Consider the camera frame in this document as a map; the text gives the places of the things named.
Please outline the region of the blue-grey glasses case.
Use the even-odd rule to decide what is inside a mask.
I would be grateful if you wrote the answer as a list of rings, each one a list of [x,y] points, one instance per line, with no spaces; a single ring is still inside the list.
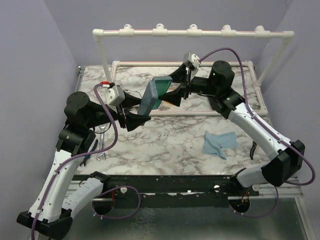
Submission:
[[[153,77],[146,86],[137,114],[148,116],[152,110],[157,109],[162,102],[159,96],[164,95],[172,83],[170,76]]]

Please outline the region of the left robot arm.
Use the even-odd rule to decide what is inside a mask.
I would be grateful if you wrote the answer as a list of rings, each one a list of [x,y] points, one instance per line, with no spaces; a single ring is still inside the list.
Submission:
[[[66,100],[64,113],[67,117],[59,133],[52,167],[34,204],[21,212],[17,223],[30,228],[30,238],[36,233],[50,239],[62,240],[69,232],[76,215],[96,196],[106,197],[111,190],[109,177],[94,173],[78,190],[66,197],[70,183],[96,138],[94,127],[115,121],[128,131],[135,130],[151,119],[124,109],[113,112],[106,104],[92,102],[82,91],[72,93]]]

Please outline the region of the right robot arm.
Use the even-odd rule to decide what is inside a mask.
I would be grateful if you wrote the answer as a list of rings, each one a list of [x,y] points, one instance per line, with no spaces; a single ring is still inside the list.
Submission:
[[[180,80],[180,85],[159,99],[178,107],[191,93],[209,97],[213,110],[247,133],[270,160],[234,174],[229,184],[234,195],[240,196],[256,184],[280,187],[301,169],[305,145],[280,134],[246,105],[245,99],[232,88],[235,73],[228,62],[215,61],[207,78],[191,77],[191,72],[182,64],[171,74],[174,80]]]

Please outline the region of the silver wrench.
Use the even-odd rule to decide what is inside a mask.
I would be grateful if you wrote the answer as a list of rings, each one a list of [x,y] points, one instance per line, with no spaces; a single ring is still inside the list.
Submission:
[[[99,150],[102,150],[105,148],[105,132],[107,131],[107,125],[101,125],[99,126]],[[106,159],[106,153],[100,152],[96,155],[96,159],[98,161],[105,160]]]

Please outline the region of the black tool right edge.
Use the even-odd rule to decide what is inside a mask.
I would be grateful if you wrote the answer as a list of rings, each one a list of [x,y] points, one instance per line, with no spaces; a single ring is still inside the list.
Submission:
[[[251,160],[254,159],[254,154],[255,154],[256,148],[257,148],[257,143],[255,141],[253,141],[252,142],[252,147],[251,147],[250,152],[249,152],[249,157],[250,157]]]

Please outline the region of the white PVC pipe rack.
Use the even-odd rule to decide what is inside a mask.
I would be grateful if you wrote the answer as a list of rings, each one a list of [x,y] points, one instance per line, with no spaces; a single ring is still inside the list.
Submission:
[[[94,29],[92,31],[93,38],[97,44],[101,63],[103,66],[106,80],[112,82],[116,77],[117,66],[157,66],[157,67],[169,67],[178,66],[178,61],[114,61],[112,69],[109,69],[106,51],[103,45],[104,37],[137,37],[137,36],[153,36],[153,37],[172,37],[172,36],[183,36],[189,38],[200,38],[200,37],[222,37],[222,38],[256,38],[256,39],[282,39],[282,44],[278,51],[270,61],[268,66],[264,69],[261,76],[257,78],[254,71],[254,66],[251,61],[244,63],[249,68],[250,74],[253,80],[253,88],[257,95],[257,100],[260,104],[260,109],[257,114],[260,116],[266,116],[268,114],[267,107],[262,97],[261,85],[266,75],[270,72],[276,61],[281,56],[282,52],[294,37],[293,31],[269,31],[265,30],[262,25],[258,25],[254,31],[239,31],[231,29],[230,25],[224,25],[221,30],[202,30],[197,27],[196,24],[191,24],[188,29],[166,29],[162,23],[158,23],[153,29],[133,29],[130,24],[126,24],[122,29],[117,30],[103,30]]]

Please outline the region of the aluminium extrusion rail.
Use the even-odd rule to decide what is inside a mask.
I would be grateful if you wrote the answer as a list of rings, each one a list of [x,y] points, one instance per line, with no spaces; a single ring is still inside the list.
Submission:
[[[297,185],[284,183],[282,186],[277,187],[278,197],[281,199],[295,199],[304,196],[302,188]],[[276,198],[276,189],[271,184],[260,184],[259,195],[257,198],[261,199],[274,199]]]

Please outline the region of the light blue cleaning cloth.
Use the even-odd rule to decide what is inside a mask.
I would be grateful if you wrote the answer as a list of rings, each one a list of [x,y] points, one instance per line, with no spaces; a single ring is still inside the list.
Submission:
[[[235,149],[238,147],[237,135],[234,131],[222,134],[211,134],[207,130],[204,134],[202,153],[226,160],[223,149]]]

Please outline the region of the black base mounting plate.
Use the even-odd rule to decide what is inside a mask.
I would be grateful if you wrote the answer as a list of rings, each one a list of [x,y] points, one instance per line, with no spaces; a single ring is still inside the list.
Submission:
[[[141,208],[226,208],[229,199],[259,195],[253,188],[236,188],[229,175],[108,175],[102,196],[92,202],[99,211]]]

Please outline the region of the blue-handled pliers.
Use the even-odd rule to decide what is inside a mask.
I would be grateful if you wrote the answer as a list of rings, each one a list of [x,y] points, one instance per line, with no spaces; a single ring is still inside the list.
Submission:
[[[93,144],[91,150],[88,152],[88,154],[84,157],[84,159],[80,163],[80,165],[79,165],[80,167],[85,167],[87,165],[87,161],[90,159],[92,152],[94,152],[97,149],[98,142],[99,142],[98,139],[96,139],[94,141],[94,144]]]

